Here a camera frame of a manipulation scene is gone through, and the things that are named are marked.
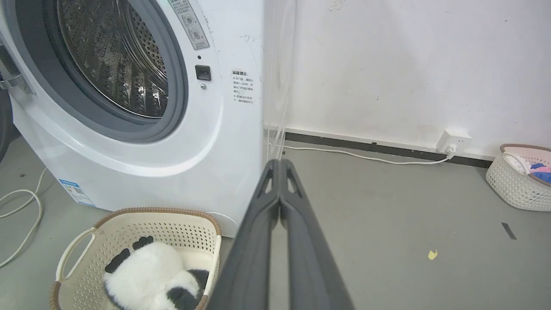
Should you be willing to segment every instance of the yellow paper scrap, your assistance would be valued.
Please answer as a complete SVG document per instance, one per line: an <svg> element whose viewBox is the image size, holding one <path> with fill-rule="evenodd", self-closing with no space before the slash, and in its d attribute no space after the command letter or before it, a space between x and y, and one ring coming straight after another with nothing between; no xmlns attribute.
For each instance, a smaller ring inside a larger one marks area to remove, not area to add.
<svg viewBox="0 0 551 310"><path fill-rule="evenodd" d="M437 251L437 250L434 250L434 252L431 250L431 251L429 252L429 259L430 259L430 260L435 259L437 256L438 256L438 251Z"/></svg>

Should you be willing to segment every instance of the laundry basket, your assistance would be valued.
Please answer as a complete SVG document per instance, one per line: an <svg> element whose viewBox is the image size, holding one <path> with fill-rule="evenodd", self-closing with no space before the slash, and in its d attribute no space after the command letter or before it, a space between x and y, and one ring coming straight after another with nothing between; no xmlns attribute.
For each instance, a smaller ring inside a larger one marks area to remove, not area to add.
<svg viewBox="0 0 551 310"><path fill-rule="evenodd" d="M505 159L511 156L530 164L551 165L551 149L532 145L504 144L501 153L495 158L486 181L509 205L524 210L551 211L551 184L536 178L528 171L519 172Z"/></svg>
<svg viewBox="0 0 551 310"><path fill-rule="evenodd" d="M64 276L67 258L85 237L91 240L69 273ZM105 266L123 249L132 249L140 237L173 246L193 269L209 271L207 287L196 309L203 309L218 276L222 234L210 215L169 208L123 209L101 219L77 236L67 247L57 266L56 282L50 296L51 310L116 309L103 286Z"/></svg>

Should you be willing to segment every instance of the black floor trim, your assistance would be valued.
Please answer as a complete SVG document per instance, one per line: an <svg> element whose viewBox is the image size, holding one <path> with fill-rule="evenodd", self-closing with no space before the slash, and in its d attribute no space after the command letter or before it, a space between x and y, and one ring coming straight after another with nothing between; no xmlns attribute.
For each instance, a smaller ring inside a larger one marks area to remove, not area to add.
<svg viewBox="0 0 551 310"><path fill-rule="evenodd" d="M301 135L299 133L291 133L291 132L287 132L285 134L285 139L288 141L311 143L311 144L325 145L325 146L332 146L332 147L344 147L344 148L350 148L350 149L359 149L361 151L413 157L413 158L419 158L419 159L426 159L428 161L439 161L446 157L443 154L414 151L411 149L391 147L391 146L382 146L382 145L378 145L375 142L361 143L361 142L353 142L353 141L346 141L346 140L339 140L339 139L332 139L332 138ZM491 165L491 161L485 161L482 159L474 159L474 158L467 158L467 157L461 157L461 156L455 156L449 161L447 161L447 163L468 165L468 166L480 167L480 168L488 168Z"/></svg>

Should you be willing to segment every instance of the folded clothes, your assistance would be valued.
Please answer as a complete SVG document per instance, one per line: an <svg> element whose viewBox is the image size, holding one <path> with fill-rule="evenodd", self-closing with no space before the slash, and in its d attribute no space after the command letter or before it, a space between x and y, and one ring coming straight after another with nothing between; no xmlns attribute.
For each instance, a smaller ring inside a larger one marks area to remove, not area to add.
<svg viewBox="0 0 551 310"><path fill-rule="evenodd" d="M548 172L548 173L551 173L551 167L543 166L543 167L539 167L539 168L530 170L530 173L534 173L534 172Z"/></svg>
<svg viewBox="0 0 551 310"><path fill-rule="evenodd" d="M542 163L533 164L530 169L538 169L539 167L545 167Z"/></svg>
<svg viewBox="0 0 551 310"><path fill-rule="evenodd" d="M520 173L525 172L525 169L522 166L522 164L518 160L516 160L513 156L506 155L505 160L507 160L511 164L511 166L513 166L513 168L515 168L515 170L517 170L518 172ZM523 161L523 164L525 164L526 167L530 167L530 163L527 162L524 158L521 157L520 160Z"/></svg>
<svg viewBox="0 0 551 310"><path fill-rule="evenodd" d="M551 183L551 173L549 172L534 172L534 176L538 179L541 179L547 183Z"/></svg>

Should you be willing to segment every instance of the wall socket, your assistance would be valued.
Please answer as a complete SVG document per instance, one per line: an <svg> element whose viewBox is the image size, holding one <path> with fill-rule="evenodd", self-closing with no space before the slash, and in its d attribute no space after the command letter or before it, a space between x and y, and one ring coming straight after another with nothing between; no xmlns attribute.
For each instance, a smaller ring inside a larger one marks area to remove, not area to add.
<svg viewBox="0 0 551 310"><path fill-rule="evenodd" d="M455 154L459 155L471 144L471 140L471 136L464 131L447 129L444 131L442 138L438 140L436 150L440 153L446 153L450 145L456 145L457 151Z"/></svg>

